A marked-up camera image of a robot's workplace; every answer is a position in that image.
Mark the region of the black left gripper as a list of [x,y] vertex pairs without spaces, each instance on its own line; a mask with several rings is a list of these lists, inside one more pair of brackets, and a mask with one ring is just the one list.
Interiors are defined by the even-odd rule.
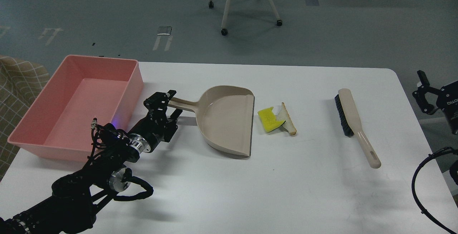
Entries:
[[178,129],[178,118],[183,110],[175,109],[167,118],[166,111],[170,100],[177,93],[176,90],[168,92],[155,92],[143,101],[148,110],[147,116],[142,118],[128,132],[130,145],[139,153],[151,153],[161,142],[170,142]]

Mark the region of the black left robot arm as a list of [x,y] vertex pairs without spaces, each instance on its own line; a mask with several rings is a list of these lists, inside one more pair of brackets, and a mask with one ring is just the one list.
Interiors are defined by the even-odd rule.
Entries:
[[151,153],[159,143],[170,142],[178,129],[182,110],[169,117],[167,107],[175,90],[156,92],[144,100],[147,115],[126,132],[113,124],[91,123],[92,151],[78,171],[56,180],[52,195],[12,218],[1,220],[2,234],[67,234],[91,229],[96,215],[110,201],[150,197],[152,185],[132,174],[126,162],[135,163],[142,152]]

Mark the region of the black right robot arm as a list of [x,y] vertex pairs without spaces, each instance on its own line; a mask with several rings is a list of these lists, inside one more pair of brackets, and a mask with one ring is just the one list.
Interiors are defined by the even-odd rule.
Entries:
[[[439,87],[430,84],[424,71],[418,70],[416,90],[412,96],[419,110],[427,118],[419,122],[421,130],[433,126],[437,132],[442,123],[448,127],[445,138],[457,136],[457,81],[446,81]],[[440,142],[438,148],[422,151],[415,158],[418,163],[413,171],[411,190],[413,200],[420,214],[431,221],[432,233],[457,233],[457,145],[445,146]]]

